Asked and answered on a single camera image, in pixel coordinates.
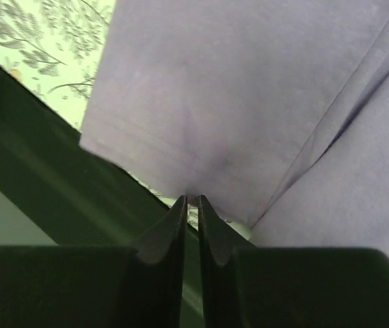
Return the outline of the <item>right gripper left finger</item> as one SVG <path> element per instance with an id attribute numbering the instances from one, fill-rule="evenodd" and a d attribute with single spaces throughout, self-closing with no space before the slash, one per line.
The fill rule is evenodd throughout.
<path id="1" fill-rule="evenodd" d="M 128 246 L 0 246 L 0 327 L 177 327 L 187 198 Z"/>

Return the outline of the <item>purple t shirt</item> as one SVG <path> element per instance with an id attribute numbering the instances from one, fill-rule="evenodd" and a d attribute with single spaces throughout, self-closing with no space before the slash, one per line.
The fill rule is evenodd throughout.
<path id="1" fill-rule="evenodd" d="M 256 245 L 389 257 L 389 1 L 118 1 L 79 144 Z"/>

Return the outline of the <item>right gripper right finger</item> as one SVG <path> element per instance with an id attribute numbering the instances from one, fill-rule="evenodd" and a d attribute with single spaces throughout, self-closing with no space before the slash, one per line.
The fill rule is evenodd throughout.
<path id="1" fill-rule="evenodd" d="M 198 198 L 207 327 L 389 327 L 389 259 L 350 247 L 256 247 Z"/>

